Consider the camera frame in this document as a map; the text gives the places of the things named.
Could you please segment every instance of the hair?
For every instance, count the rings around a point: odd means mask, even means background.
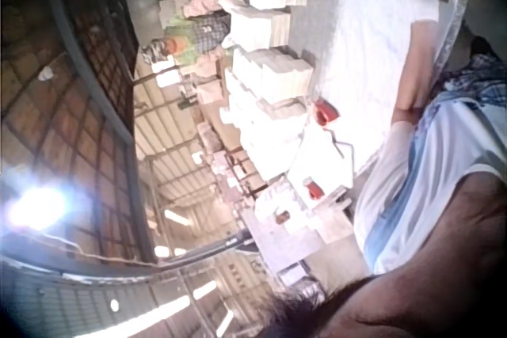
[[[264,328],[257,338],[311,338],[361,287],[375,276],[354,281],[335,291],[323,302],[318,295],[301,293],[273,295],[264,309]]]

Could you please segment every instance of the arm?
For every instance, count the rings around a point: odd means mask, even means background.
[[[436,29],[435,21],[416,21],[410,27],[410,46],[391,125],[399,121],[415,125],[421,118],[431,90]]]

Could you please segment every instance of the roof beam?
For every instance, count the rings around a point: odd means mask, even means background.
[[[160,108],[167,107],[171,104],[178,103],[184,101],[184,97],[178,97],[176,99],[171,99],[170,101],[164,102],[162,104],[157,104],[156,106],[153,106],[152,108],[149,108],[148,110],[142,110],[141,112],[134,115],[134,118],[140,118],[141,116],[145,116],[146,114],[149,114],[150,112],[157,111]]]
[[[179,196],[179,197],[176,197],[176,198],[172,198],[172,199],[171,199],[171,202],[174,202],[174,201],[176,201],[176,200],[178,200],[178,199],[184,199],[184,198],[186,198],[186,197],[188,197],[188,196],[193,196],[194,194],[196,194],[196,193],[198,193],[198,192],[201,192],[201,191],[203,191],[204,189],[209,188],[209,187],[210,187],[211,185],[213,185],[213,184],[216,184],[216,182],[210,182],[209,184],[206,184],[205,186],[201,186],[200,188],[197,188],[197,189],[195,189],[195,190],[192,190],[191,192],[185,193],[185,194],[184,194],[184,195],[182,195],[182,196]]]
[[[168,181],[165,181],[165,182],[161,182],[160,184],[158,184],[158,187],[160,188],[161,186],[166,186],[166,185],[172,184],[173,182],[179,181],[182,178],[185,178],[185,177],[190,176],[192,174],[198,173],[198,172],[200,172],[200,171],[202,171],[204,169],[207,169],[207,168],[208,168],[207,166],[200,166],[199,168],[194,169],[194,170],[192,170],[190,172],[183,173],[181,176],[172,178],[172,179],[170,179]]]
[[[169,73],[170,71],[175,71],[177,70],[179,72],[180,70],[180,67],[178,65],[175,65],[175,66],[172,66],[172,67],[167,67],[166,69],[163,69],[163,70],[160,70],[159,72],[157,73],[151,73],[151,74],[148,74],[148,75],[145,75],[144,77],[141,77],[139,79],[136,79],[134,82],[133,82],[133,85],[134,86],[137,86],[137,85],[142,85],[144,82],[146,81],[150,81],[151,79],[155,79],[157,78],[159,75],[161,74],[164,74],[164,73]]]
[[[143,160],[141,161],[153,161],[153,160],[158,160],[159,158],[163,158],[164,156],[166,156],[167,154],[170,154],[171,152],[174,152],[175,150],[180,150],[181,148],[185,147],[185,146],[188,146],[190,144],[192,144],[193,142],[195,142],[196,140],[198,139],[198,136],[194,136],[193,138],[191,138],[190,140],[186,140],[184,142],[180,142],[179,144],[175,145],[175,146],[172,146],[170,148],[166,148],[165,150],[163,150],[162,152],[157,152],[156,154],[147,154]]]

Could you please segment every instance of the plaid shirt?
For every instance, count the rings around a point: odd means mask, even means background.
[[[173,25],[166,28],[166,34],[186,37],[187,47],[176,59],[183,65],[192,65],[201,55],[218,47],[230,30],[231,15],[218,11],[188,20],[175,19]]]
[[[507,107],[506,81],[507,66],[492,55],[473,55],[463,69],[442,73],[435,86],[443,86],[444,91],[425,110],[415,138],[427,131],[443,102],[461,101],[472,108],[485,104]]]

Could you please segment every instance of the floor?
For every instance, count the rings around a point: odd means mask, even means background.
[[[332,31],[336,8],[337,0],[308,0],[306,8],[292,9],[290,47],[295,54],[314,65],[322,59],[328,49],[326,37]],[[323,14],[323,11],[326,17],[308,17]],[[470,42],[475,35],[485,37],[495,52],[507,60],[506,25],[507,0],[468,0],[464,23],[446,69],[456,70],[467,63]],[[353,206],[368,179],[368,174],[369,171],[355,179],[354,188],[349,193],[353,198]],[[368,273],[353,237],[328,245],[322,251],[309,256],[307,263],[313,275],[328,291],[343,287],[347,282]]]

